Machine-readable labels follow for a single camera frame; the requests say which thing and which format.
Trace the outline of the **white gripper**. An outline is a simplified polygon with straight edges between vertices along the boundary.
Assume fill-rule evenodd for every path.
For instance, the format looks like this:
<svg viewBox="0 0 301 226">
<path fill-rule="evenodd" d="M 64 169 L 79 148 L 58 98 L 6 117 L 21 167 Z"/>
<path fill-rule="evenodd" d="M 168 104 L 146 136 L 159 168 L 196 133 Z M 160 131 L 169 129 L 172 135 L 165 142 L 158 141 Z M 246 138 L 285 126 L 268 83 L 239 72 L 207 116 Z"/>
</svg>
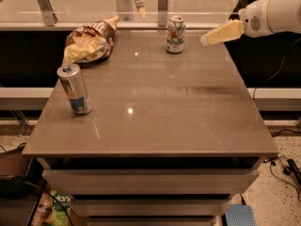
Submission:
<svg viewBox="0 0 301 226">
<path fill-rule="evenodd" d="M 200 41 L 204 46 L 240 39 L 245 33 L 250 38 L 272 35 L 268 24 L 269 0 L 257 0 L 238 11 L 239 20 L 228 20 L 204 34 Z"/>
</svg>

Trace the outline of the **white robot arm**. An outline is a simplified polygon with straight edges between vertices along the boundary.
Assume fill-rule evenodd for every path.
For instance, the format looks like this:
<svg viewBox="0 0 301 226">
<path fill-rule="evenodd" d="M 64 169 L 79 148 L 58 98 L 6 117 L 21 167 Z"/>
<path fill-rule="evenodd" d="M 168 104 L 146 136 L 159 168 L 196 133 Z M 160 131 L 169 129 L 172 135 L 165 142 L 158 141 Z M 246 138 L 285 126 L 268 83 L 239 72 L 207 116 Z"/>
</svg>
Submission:
<svg viewBox="0 0 301 226">
<path fill-rule="evenodd" d="M 238 11 L 239 19 L 228 20 L 204 34 L 204 46 L 280 32 L 301 33 L 301 0 L 257 0 Z"/>
</svg>

